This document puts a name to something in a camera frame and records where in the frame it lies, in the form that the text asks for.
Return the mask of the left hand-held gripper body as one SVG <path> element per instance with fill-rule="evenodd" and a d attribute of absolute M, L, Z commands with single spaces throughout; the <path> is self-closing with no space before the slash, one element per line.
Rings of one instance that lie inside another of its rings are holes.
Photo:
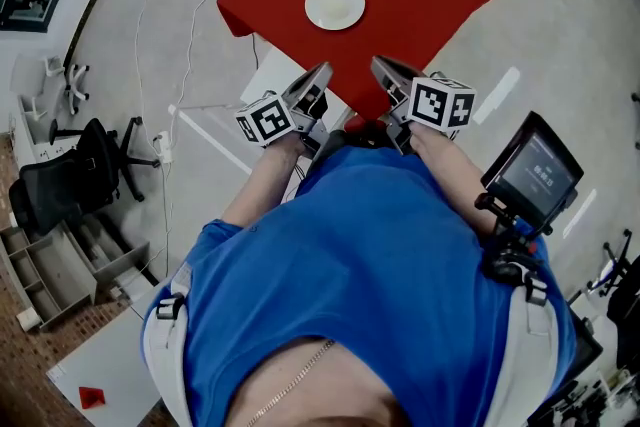
<path fill-rule="evenodd" d="M 314 156 L 329 138 L 322 121 L 327 109 L 323 93 L 299 96 L 267 92 L 237 111 L 235 120 L 249 143 L 265 148 L 287 134 L 296 133 Z"/>

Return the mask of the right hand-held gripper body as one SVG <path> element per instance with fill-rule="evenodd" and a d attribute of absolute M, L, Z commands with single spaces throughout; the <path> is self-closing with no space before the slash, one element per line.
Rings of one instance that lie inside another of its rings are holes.
<path fill-rule="evenodd" d="M 411 151 L 409 124 L 415 122 L 452 137 L 470 123 L 476 90 L 442 74 L 384 78 L 391 119 L 388 134 L 402 154 Z"/>

